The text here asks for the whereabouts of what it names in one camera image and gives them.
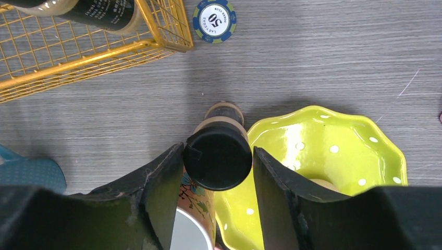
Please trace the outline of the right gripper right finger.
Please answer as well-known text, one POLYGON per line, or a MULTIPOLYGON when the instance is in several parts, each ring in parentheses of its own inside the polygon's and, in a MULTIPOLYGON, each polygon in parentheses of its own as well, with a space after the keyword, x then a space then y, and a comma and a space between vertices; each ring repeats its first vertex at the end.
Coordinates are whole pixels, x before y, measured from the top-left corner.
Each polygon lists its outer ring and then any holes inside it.
POLYGON ((253 175, 265 249, 441 249, 441 188, 327 189, 255 147, 253 175))

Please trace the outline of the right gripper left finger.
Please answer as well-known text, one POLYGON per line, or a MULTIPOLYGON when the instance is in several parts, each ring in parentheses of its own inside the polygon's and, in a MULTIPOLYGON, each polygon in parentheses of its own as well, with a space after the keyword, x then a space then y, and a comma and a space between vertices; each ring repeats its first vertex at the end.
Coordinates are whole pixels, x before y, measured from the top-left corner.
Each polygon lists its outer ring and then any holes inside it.
POLYGON ((87 194, 1 187, 1 249, 169 249, 184 145, 87 194))

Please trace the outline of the small black cap jar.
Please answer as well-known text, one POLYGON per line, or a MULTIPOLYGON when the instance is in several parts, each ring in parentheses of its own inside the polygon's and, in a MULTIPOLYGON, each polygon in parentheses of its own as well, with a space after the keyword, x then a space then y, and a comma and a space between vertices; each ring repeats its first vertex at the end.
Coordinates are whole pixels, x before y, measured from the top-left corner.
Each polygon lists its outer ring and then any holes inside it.
POLYGON ((211 191, 237 187, 252 168, 245 118, 231 102, 218 102, 186 140, 183 163, 197 185, 211 191))

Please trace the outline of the small dark pepper bottle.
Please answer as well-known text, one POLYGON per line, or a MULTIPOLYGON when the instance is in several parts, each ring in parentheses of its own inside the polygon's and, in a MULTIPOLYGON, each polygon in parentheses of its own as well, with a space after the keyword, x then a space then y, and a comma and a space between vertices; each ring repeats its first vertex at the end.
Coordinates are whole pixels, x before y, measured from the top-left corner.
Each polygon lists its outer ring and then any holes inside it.
POLYGON ((135 33, 143 22, 134 1, 112 0, 49 0, 1 1, 34 16, 55 16, 103 29, 112 34, 135 33))

